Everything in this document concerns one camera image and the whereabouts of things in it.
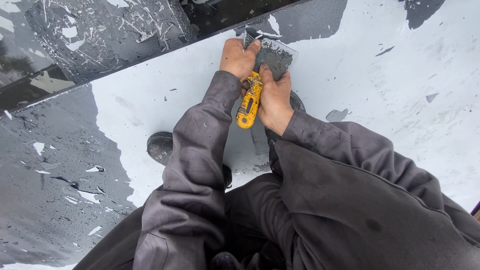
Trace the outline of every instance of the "paint scraper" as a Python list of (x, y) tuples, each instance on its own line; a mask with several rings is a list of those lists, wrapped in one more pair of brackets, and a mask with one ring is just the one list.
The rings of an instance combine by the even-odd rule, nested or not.
[(264, 86), (258, 74), (260, 65), (263, 63), (267, 64), (272, 71), (273, 79), (278, 81), (298, 55), (296, 51), (277, 40), (269, 39), (266, 36), (258, 37), (256, 30), (252, 27), (245, 28), (245, 38), (243, 40), (245, 48), (255, 40), (253, 36), (260, 40), (262, 46), (255, 59), (255, 67), (247, 78), (250, 87), (243, 97), (235, 117), (235, 121), (241, 128), (250, 128), (257, 115), (258, 106), (260, 105), (260, 93)]

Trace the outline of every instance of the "person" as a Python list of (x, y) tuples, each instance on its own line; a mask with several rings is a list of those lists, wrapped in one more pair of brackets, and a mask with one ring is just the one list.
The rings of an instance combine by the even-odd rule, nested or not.
[(225, 42), (202, 102), (148, 140), (163, 185), (74, 270), (480, 269), (480, 224), (433, 175), (359, 124), (308, 115), (289, 72), (275, 82), (266, 65), (272, 172), (225, 193), (231, 112), (259, 50)]

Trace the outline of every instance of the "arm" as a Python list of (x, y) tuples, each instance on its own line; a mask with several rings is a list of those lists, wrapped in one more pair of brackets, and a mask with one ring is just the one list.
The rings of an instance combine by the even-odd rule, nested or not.
[[(206, 269), (205, 253), (224, 244), (218, 226), (225, 219), (223, 152), (231, 110), (242, 90), (240, 79), (250, 74), (260, 49), (258, 43), (253, 46), (257, 48), (243, 53), (240, 40), (227, 40), (221, 71), (202, 102), (188, 109), (173, 129), (163, 189), (152, 192), (145, 204), (134, 269)], [(227, 63), (226, 55), (231, 60)], [(247, 71), (232, 68), (238, 65)]]
[(442, 194), (437, 178), (396, 153), (389, 139), (357, 123), (325, 123), (304, 112), (294, 112), (289, 106), (289, 74), (271, 83), (268, 67), (261, 67), (260, 71), (262, 79), (267, 78), (261, 97), (264, 108), (260, 112), (265, 126), (281, 135), (283, 140), (331, 160), (362, 168), (403, 187), (428, 207), (445, 211), (461, 233), (480, 243), (480, 224)]

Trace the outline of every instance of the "sleeve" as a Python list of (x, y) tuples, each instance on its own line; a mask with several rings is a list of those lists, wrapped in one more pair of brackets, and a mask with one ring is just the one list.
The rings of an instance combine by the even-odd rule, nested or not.
[(395, 152), (393, 143), (384, 136), (357, 123), (325, 123), (295, 111), (282, 139), (401, 186), (428, 207), (445, 211), (467, 241), (480, 243), (480, 223), (441, 192), (435, 176)]
[(218, 226), (225, 219), (222, 160), (240, 92), (237, 77), (216, 72), (202, 102), (173, 129), (163, 188), (145, 203), (134, 269), (206, 269), (205, 253), (223, 246)]

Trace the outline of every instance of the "dark gap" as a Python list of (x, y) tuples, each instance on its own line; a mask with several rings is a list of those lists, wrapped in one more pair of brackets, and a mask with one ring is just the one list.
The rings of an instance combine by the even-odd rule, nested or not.
[(251, 99), (248, 101), (247, 113), (250, 113), (250, 109), (252, 108), (252, 104), (253, 104), (253, 99), (251, 98)]
[(179, 0), (198, 37), (204, 37), (299, 0)]

